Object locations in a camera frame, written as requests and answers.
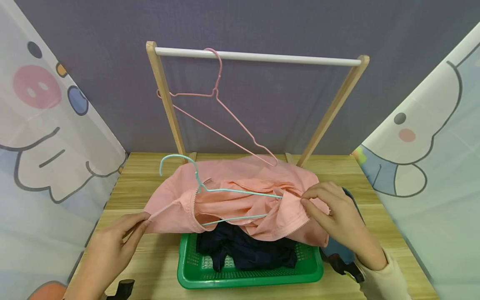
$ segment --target wooden tabletop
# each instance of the wooden tabletop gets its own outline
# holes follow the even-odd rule
[[[160,160],[169,153],[131,153],[113,189],[96,230],[118,217],[141,212],[155,189],[180,166],[180,158],[164,163],[164,176],[159,176]],[[235,159],[246,155],[198,154],[197,161]],[[286,160],[285,155],[278,155]],[[293,155],[298,160],[300,155]],[[422,269],[405,244],[387,211],[352,156],[312,155],[306,163],[320,181],[333,181],[347,188],[355,198],[369,230],[398,261],[413,299],[438,299]],[[348,276],[336,273],[324,264],[319,282],[252,288],[187,290],[177,281],[180,234],[144,235],[128,267],[110,285],[107,295],[115,294],[119,280],[132,278],[135,285],[129,300],[163,299],[365,299],[359,285]]]

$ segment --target pink clothing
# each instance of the pink clothing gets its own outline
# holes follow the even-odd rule
[[[265,160],[273,158],[263,156]],[[282,195],[274,198],[238,192],[206,192],[197,194],[195,168],[180,166],[166,179],[145,206],[152,214],[151,232],[188,233],[211,231],[216,224],[201,224],[239,216],[267,214],[265,217],[228,221],[240,226],[257,240],[273,241],[283,237],[311,246],[326,246],[328,234],[310,220],[300,203],[300,196],[318,183],[315,174],[295,165],[279,161],[276,167],[253,156],[236,160],[197,162],[202,182],[209,189],[234,189]],[[328,206],[320,199],[312,202],[326,214]],[[153,214],[164,209],[157,216]]]

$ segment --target teal wire hanger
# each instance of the teal wire hanger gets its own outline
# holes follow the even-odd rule
[[[197,167],[197,164],[195,163],[195,161],[193,159],[191,159],[190,157],[185,156],[185,155],[181,155],[181,154],[169,154],[169,155],[165,156],[164,158],[162,158],[162,160],[160,161],[160,176],[162,176],[163,162],[165,161],[165,159],[167,159],[169,157],[182,157],[182,158],[185,158],[185,159],[189,160],[191,163],[193,163],[193,166],[195,167],[195,178],[197,179],[197,182],[198,182],[197,193],[200,193],[201,188],[203,188],[207,192],[227,191],[227,192],[240,192],[240,193],[243,193],[243,194],[250,194],[250,195],[260,195],[260,196],[274,197],[274,198],[280,198],[280,199],[283,197],[283,196],[277,196],[277,195],[264,194],[264,193],[260,193],[260,192],[246,192],[246,191],[238,191],[238,190],[231,190],[231,189],[212,189],[212,190],[210,190],[200,180],[200,177],[198,176],[198,167]],[[266,216],[266,215],[240,216],[240,217],[236,217],[236,218],[229,218],[229,219],[223,219],[223,220],[218,220],[218,221],[214,221],[214,222],[205,223],[205,224],[202,224],[202,226],[215,224],[215,223],[220,223],[220,222],[225,222],[225,221],[230,221],[230,220],[250,219],[250,218],[263,217],[263,216]]]

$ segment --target curtain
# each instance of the curtain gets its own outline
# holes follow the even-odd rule
[[[11,0],[0,28],[0,290],[61,299],[126,153]]]
[[[477,25],[353,153],[441,299],[480,297],[479,45]]]

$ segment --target laundry basket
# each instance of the laundry basket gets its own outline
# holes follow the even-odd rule
[[[180,240],[177,278],[184,288],[232,288],[305,283],[320,280],[324,267],[318,247],[297,243],[297,264],[290,269],[242,271],[235,268],[233,259],[225,259],[221,272],[213,270],[212,259],[196,251],[196,233],[184,233]]]

